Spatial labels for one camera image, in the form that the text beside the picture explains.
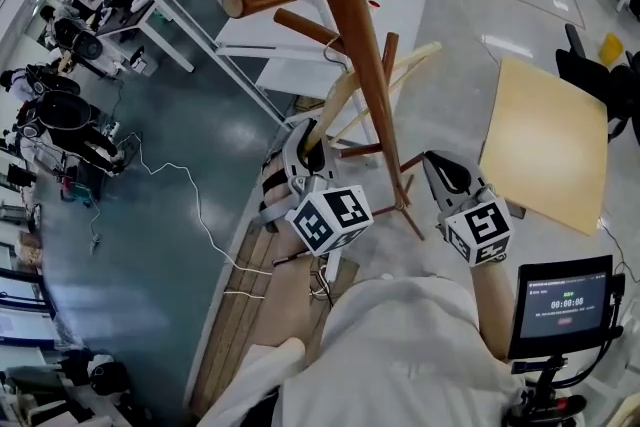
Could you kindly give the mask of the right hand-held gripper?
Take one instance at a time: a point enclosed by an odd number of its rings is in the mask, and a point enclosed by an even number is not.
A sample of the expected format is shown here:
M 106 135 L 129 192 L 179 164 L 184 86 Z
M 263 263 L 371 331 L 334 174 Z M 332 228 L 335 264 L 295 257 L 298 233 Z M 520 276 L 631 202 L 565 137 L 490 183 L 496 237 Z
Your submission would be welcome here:
M 441 213 L 438 228 L 470 267 L 506 259 L 514 233 L 506 201 L 479 166 L 446 150 L 424 153 L 423 170 Z M 451 201 L 459 201 L 451 206 Z

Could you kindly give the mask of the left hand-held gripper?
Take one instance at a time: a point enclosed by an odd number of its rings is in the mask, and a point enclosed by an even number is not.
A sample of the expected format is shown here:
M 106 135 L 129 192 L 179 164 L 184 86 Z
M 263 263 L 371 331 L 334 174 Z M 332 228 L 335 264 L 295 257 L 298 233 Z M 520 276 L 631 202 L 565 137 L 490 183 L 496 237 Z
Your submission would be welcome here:
M 308 251 L 321 256 L 354 242 L 374 219 L 360 185 L 337 183 L 336 152 L 326 135 L 320 139 L 321 169 L 310 171 L 303 161 L 302 151 L 315 125 L 311 118 L 297 124 L 281 149 L 284 167 L 262 175 L 263 193 L 285 186 L 288 195 L 270 205 L 261 203 L 257 222 L 276 233 L 276 223 L 286 221 Z

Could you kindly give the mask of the person's left hand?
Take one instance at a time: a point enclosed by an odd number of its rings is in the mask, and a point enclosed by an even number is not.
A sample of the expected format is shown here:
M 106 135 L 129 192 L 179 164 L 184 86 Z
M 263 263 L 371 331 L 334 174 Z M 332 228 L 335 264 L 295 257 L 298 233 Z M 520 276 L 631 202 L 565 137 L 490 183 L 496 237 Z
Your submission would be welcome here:
M 262 183 L 265 183 L 273 175 L 277 174 L 284 168 L 282 156 L 277 154 L 273 156 L 262 169 Z M 270 188 L 263 193 L 263 200 L 267 207 L 291 195 L 291 191 L 287 184 L 280 184 Z M 292 226 L 284 219 L 279 218 L 274 221 L 278 230 L 278 252 L 283 255 L 305 251 L 306 247 L 302 240 L 298 237 Z

